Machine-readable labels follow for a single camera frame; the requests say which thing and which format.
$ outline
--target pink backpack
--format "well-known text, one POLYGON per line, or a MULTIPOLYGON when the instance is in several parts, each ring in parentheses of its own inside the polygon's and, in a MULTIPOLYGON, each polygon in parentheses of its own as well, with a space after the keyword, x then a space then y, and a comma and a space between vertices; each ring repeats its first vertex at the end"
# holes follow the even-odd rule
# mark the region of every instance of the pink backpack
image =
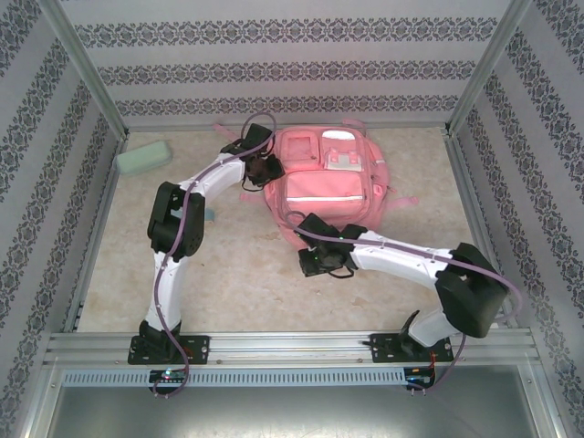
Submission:
MULTIPOLYGON (((290 211, 317 214, 342 228, 376 229, 390 185, 380 148, 358 130, 294 126, 276 133, 273 153, 286 174, 264 187, 266 202, 282 235, 296 249, 306 247, 286 220, 290 211)), ((299 224, 301 218, 288 219, 299 224)))

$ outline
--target metal bracket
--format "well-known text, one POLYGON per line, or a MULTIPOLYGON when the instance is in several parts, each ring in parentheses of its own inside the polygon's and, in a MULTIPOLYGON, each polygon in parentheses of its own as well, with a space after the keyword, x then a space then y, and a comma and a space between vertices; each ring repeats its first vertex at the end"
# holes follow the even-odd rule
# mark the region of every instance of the metal bracket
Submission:
POLYGON ((451 362, 454 359, 449 338, 439 340, 430 348, 420 346, 412 352, 401 348, 402 340, 398 333, 373 333, 369 342, 363 344, 371 347, 373 363, 430 362, 431 353, 434 353, 436 362, 451 362))
MULTIPOLYGON (((209 358, 208 336, 181 335, 179 343, 189 358, 191 365, 206 365, 209 358)), ((130 353, 128 354, 130 365, 180 365, 183 358, 180 354, 174 354, 171 360, 161 355, 160 350, 152 346, 143 337, 134 336, 130 343, 130 353)))

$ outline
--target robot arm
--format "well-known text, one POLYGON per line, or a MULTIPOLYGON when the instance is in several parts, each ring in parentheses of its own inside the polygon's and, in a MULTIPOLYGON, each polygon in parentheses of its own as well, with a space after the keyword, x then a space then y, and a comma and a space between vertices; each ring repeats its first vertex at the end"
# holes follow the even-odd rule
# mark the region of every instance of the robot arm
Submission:
POLYGON ((158 189, 148 225, 148 237, 154 251, 154 293, 146 318, 140 325, 140 338, 156 349, 161 357, 169 359, 175 350, 164 332, 154 297, 158 295, 164 321, 176 338, 181 326, 180 301, 184 273, 189 257, 203 241, 205 204, 245 178, 261 186, 283 175, 279 160, 267 153, 266 147, 240 156, 242 152, 257 149, 260 144, 267 142, 271 134, 271 130, 253 123, 244 139, 225 146, 217 159, 204 170, 178 184, 164 182, 158 189), (167 256, 179 233, 187 196, 182 237, 172 256, 167 256))
POLYGON ((305 276, 330 273, 342 267, 351 272, 373 269, 407 278, 436 291, 440 300, 438 307, 428 312, 414 312, 402 329, 401 346, 404 350, 417 346, 429 348, 440 339, 459 332, 484 338, 508 292, 493 278, 434 259, 435 256, 454 259, 495 272, 478 249, 469 244, 459 244, 453 250, 424 248, 393 241, 352 224, 339 232, 315 214, 309 214, 299 228, 317 235, 388 244, 331 243, 300 235, 309 246, 309 249, 299 252, 305 276), (392 248, 391 244, 407 246, 432 256, 406 253, 392 248))
MULTIPOLYGON (((220 153, 208 167, 213 167, 216 162, 223 162, 230 156, 232 154, 220 153)), ((158 191, 148 233, 154 249, 154 278, 159 274, 162 261, 170 251, 176 237, 186 190, 203 172, 201 171, 179 184, 165 182, 158 191)), ((204 206, 227 187, 240 183, 244 176, 245 162, 241 160, 226 162, 207 173, 190 193, 189 208, 187 209, 188 225, 185 226, 183 240, 173 257, 168 260, 159 284, 162 314, 171 330, 176 329, 181 322, 180 295, 186 265, 189 257, 196 252, 203 241, 204 206)), ((162 332, 162 324, 156 312, 154 297, 151 299, 146 321, 152 329, 162 332)))

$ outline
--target beige floor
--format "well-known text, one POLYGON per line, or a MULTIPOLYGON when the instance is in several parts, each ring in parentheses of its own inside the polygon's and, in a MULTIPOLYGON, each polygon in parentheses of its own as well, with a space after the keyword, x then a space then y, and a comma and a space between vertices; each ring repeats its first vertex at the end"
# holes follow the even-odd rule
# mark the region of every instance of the beige floor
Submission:
MULTIPOLYGON (((443 139, 438 129, 371 130, 391 170, 393 197, 414 207, 386 213, 382 234, 433 247, 471 242, 443 139)), ((213 132, 132 133, 129 149, 157 140, 173 161, 120 177, 100 245, 79 331, 136 332, 151 299, 153 260, 146 228, 160 183, 189 178, 211 162, 225 140, 213 132)), ((349 280, 304 278, 297 254, 262 205, 242 203, 232 187, 209 207, 200 250, 191 258, 182 292, 182 331, 304 331, 398 329, 434 292, 378 272, 349 280)))

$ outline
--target patterned wallpaper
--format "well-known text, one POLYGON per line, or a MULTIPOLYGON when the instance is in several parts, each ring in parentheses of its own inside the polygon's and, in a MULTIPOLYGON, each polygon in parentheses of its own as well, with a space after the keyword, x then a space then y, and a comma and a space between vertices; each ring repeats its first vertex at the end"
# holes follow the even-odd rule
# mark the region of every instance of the patterned wallpaper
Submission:
POLYGON ((0 437, 60 331, 118 141, 32 0, 0 6, 0 437))
POLYGON ((582 29, 578 2, 534 2, 458 132, 568 436, 584 436, 582 29))
POLYGON ((446 122, 509 0, 64 1, 132 127, 446 122))

